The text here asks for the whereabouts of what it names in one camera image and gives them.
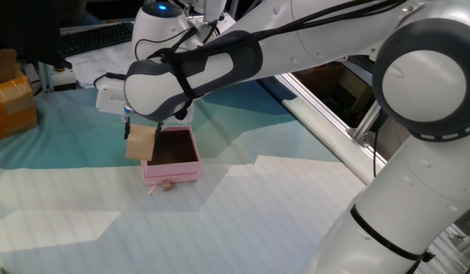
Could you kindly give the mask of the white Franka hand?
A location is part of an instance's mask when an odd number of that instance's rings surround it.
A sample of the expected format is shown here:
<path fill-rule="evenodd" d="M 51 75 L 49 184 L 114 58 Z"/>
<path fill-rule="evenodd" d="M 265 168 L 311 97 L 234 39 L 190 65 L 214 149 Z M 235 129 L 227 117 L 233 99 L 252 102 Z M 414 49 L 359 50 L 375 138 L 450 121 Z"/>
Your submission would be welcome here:
<path fill-rule="evenodd" d="M 117 78 L 97 78 L 95 88 L 98 90 L 96 108 L 100 112 L 120 115 L 124 120 L 124 139 L 129 137 L 130 116 L 140 116 L 127 103 L 123 86 L 124 80 Z M 157 124 L 156 133 L 161 133 L 164 122 Z"/>

